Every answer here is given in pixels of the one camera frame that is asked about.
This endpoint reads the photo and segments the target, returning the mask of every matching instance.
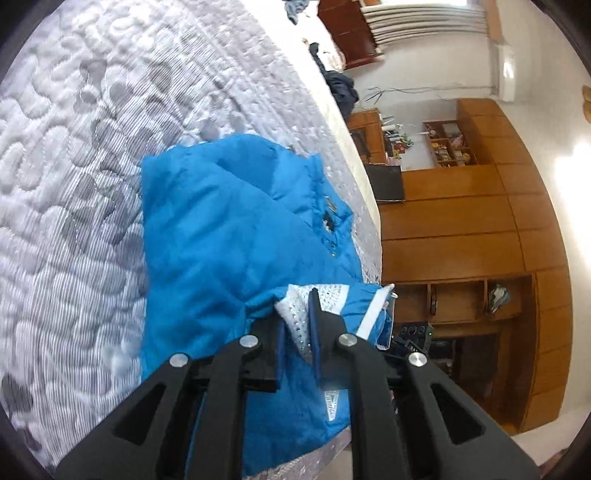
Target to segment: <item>cable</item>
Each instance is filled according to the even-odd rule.
[[[407,95],[416,95],[416,94],[427,93],[427,92],[445,92],[445,91],[449,91],[449,90],[474,90],[474,89],[484,89],[484,88],[491,89],[493,87],[491,85],[474,86],[474,87],[468,87],[465,85],[450,85],[450,86],[445,86],[445,87],[414,87],[414,88],[405,88],[405,89],[403,89],[403,88],[387,88],[384,90],[380,90],[379,87],[370,87],[370,88],[368,88],[368,91],[372,91],[372,90],[377,90],[377,91],[375,91],[374,93],[369,95],[363,101],[370,102],[371,100],[375,100],[374,101],[374,105],[375,105],[376,103],[378,103],[380,98],[382,98],[382,95],[384,95],[384,93],[391,93],[391,92],[405,93]]]

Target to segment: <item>white quilted bedspread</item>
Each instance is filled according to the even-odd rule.
[[[66,0],[2,81],[0,401],[43,465],[139,382],[141,158],[234,132],[322,155],[376,281],[378,231],[342,149],[242,4]]]

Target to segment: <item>dark clothing pile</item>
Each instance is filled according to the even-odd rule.
[[[285,2],[285,11],[287,12],[287,18],[291,20],[291,23],[297,25],[297,15],[302,13],[308,5],[310,0],[283,0]]]
[[[353,111],[355,103],[359,100],[359,95],[357,94],[357,90],[355,90],[355,82],[344,73],[336,72],[335,70],[327,71],[324,68],[324,64],[318,58],[317,43],[310,45],[310,54],[322,72],[324,81],[329,86],[330,93],[332,93],[336,104],[339,106],[340,114],[347,120]]]

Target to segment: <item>wooden shelf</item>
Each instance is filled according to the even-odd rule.
[[[511,295],[511,299],[509,303],[500,307],[495,314],[487,314],[487,318],[491,320],[506,320],[510,318],[517,317],[521,314],[522,310],[522,297],[523,297],[523,289],[527,286],[528,278],[502,278],[502,279],[493,279],[488,280],[487,289],[486,289],[486,296],[487,296],[487,303],[488,303],[488,293],[492,291],[493,288],[498,284],[501,287],[505,287],[509,290],[509,294]]]
[[[395,292],[398,295],[394,307],[395,323],[428,321],[427,285],[396,285]]]
[[[437,295],[437,309],[430,322],[477,321],[484,312],[484,288],[484,281],[432,284],[431,295]]]
[[[504,322],[490,322],[489,320],[463,323],[438,323],[433,326],[433,339],[491,335],[493,333],[500,333],[503,324]]]
[[[458,123],[455,120],[424,122],[425,129],[429,133],[427,139],[429,144],[429,150],[431,152],[431,156],[433,158],[433,161],[435,162],[436,167],[460,167],[476,165],[476,156],[466,143],[466,137],[463,135],[463,146],[453,147],[450,143],[450,140],[454,137],[446,135],[446,132],[444,130],[445,125],[454,125],[455,127],[457,127],[458,131],[460,131],[463,135],[463,132],[460,130]],[[431,137],[431,134],[433,132],[435,132],[436,137]],[[463,154],[468,154],[470,156],[470,159],[458,159],[455,155],[456,151],[461,152]]]

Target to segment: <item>wooden bookcase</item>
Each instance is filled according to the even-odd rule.
[[[423,122],[428,135],[429,151],[437,167],[477,165],[478,161],[455,120]]]
[[[487,308],[488,297],[497,284],[509,290],[511,299],[491,314]],[[491,374],[483,372],[483,377],[487,378],[486,388],[452,378],[509,434],[516,433],[523,413],[516,414],[514,408],[519,399],[512,389],[509,365],[511,355],[519,350],[521,338],[535,335],[535,327],[527,324],[531,317],[527,306],[534,302],[532,276],[398,284],[395,291],[398,294],[395,325],[429,322],[433,325],[433,340],[452,340],[455,345],[492,342],[488,360],[481,362],[485,371],[492,367]],[[465,355],[463,360],[461,356],[457,359],[458,364],[470,362],[470,370],[478,372],[478,361]]]
[[[347,127],[363,163],[386,163],[386,147],[379,110],[352,113],[347,119]]]
[[[379,206],[382,282],[396,284],[397,324],[432,321],[442,339],[498,338],[499,374],[486,409],[508,432],[524,432],[558,417],[570,376],[583,381],[569,371],[564,242],[533,159],[499,105],[460,99],[457,124],[477,165],[402,172],[406,202]],[[497,283],[512,300],[488,317],[485,295]],[[431,316],[433,287],[439,302]],[[454,312],[449,300],[458,294]]]

